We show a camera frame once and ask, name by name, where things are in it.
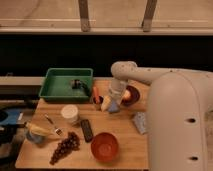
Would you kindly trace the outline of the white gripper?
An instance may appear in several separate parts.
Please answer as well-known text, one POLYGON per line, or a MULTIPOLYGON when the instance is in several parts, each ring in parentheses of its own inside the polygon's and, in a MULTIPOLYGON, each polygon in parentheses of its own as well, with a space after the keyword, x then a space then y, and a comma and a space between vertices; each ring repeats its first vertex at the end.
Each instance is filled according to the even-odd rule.
POLYGON ((128 83, 126 81, 113 78, 109 84, 109 96, 106 95, 103 98, 101 110, 106 111, 110 107, 112 99, 115 100, 117 104, 120 104, 127 85, 128 83))

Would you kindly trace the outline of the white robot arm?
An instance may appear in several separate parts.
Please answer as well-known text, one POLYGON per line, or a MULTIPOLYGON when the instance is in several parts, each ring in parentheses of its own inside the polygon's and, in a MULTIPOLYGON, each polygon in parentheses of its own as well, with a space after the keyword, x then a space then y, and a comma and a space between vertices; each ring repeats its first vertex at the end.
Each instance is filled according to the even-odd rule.
POLYGON ((205 115, 213 111, 213 72, 112 64, 109 96, 116 102, 131 80, 150 87, 146 123, 150 171, 209 171, 205 115))

